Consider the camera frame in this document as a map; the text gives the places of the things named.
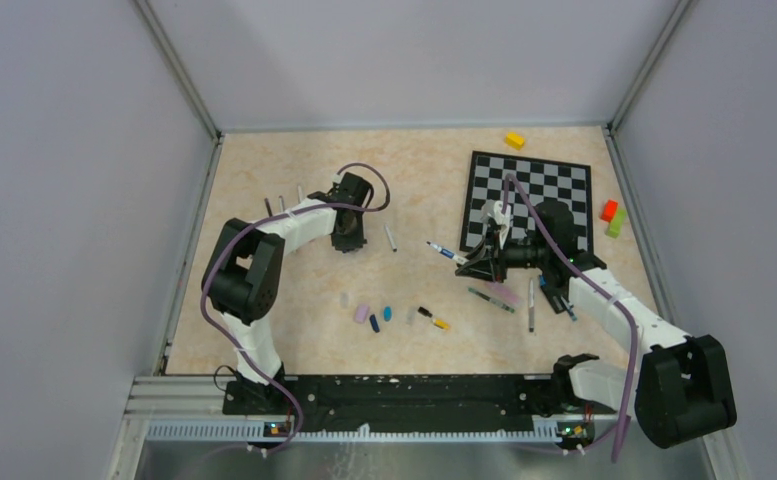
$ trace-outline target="black and white checkerboard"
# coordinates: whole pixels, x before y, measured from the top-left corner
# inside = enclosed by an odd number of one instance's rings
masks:
[[[468,252],[482,241],[482,206],[486,200],[499,200],[502,197],[503,178],[508,173],[517,177],[529,193],[532,205],[549,198],[566,203],[574,215],[578,247],[594,251],[591,235],[591,167],[486,152],[473,152],[471,155],[459,250]],[[510,234],[512,239],[520,240],[526,236],[526,230],[530,234],[535,231],[535,220],[522,201],[515,201],[516,197],[517,193],[512,188],[509,192],[509,204],[513,206]]]

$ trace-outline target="green block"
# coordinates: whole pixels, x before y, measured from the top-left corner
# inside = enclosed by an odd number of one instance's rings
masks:
[[[618,211],[615,212],[615,217],[609,222],[609,228],[606,230],[606,235],[612,238],[618,238],[618,235],[621,234],[621,226],[624,224],[624,220],[626,220],[626,210],[619,208]]]
[[[612,237],[612,238],[618,238],[618,235],[621,234],[620,227],[618,228],[612,228],[611,225],[609,225],[609,228],[606,229],[606,236]]]

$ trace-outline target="purple marker cap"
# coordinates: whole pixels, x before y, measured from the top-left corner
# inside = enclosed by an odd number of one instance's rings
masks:
[[[356,316],[353,318],[353,321],[356,323],[364,323],[365,320],[367,320],[367,314],[370,313],[370,307],[361,304],[356,309]]]

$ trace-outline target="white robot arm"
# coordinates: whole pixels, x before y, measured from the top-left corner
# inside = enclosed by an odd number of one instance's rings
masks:
[[[559,259],[537,230],[522,240],[504,241],[511,225],[510,212],[501,202],[489,202],[483,208],[487,217],[484,238],[466,256],[467,262],[456,269],[456,275],[502,282],[509,268],[538,268],[546,282],[542,291],[557,313],[570,299],[629,350],[631,327],[615,303],[625,307],[635,322],[635,360],[640,365],[631,382],[636,391],[630,392],[626,407],[635,411],[639,425],[654,444],[666,448],[734,425],[735,402],[721,344],[709,335],[694,338],[664,321],[627,291],[602,260],[579,250],[573,214],[566,204],[544,200],[535,210],[570,265]],[[571,267],[581,275],[576,276]],[[567,372],[569,395],[620,408],[625,370],[590,354],[562,357],[554,366],[554,376],[557,367]]]
[[[357,175],[345,173],[333,179],[327,193],[314,193],[299,205],[282,212],[287,218],[262,225],[249,232],[232,249],[209,288],[212,306],[221,314],[229,332],[256,366],[270,377],[282,369],[270,329],[269,311],[276,300],[282,259],[312,240],[331,236],[332,245],[342,252],[361,248],[366,240],[362,227],[362,213],[348,209],[315,208],[327,204],[362,207],[373,197],[373,187]],[[231,219],[223,227],[213,259],[222,255],[239,232],[249,224]],[[238,258],[251,258],[249,268],[238,265]],[[209,263],[203,284],[209,278]],[[268,382],[253,370],[242,355],[238,358],[238,372],[247,380],[260,385]]]

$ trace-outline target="white wall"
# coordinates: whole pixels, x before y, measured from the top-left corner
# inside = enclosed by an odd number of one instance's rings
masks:
[[[152,0],[219,128],[603,123],[673,0]]]
[[[727,350],[741,443],[777,478],[777,1],[702,1],[624,126],[670,292]]]
[[[0,1],[0,479],[104,475],[210,152],[128,0]]]

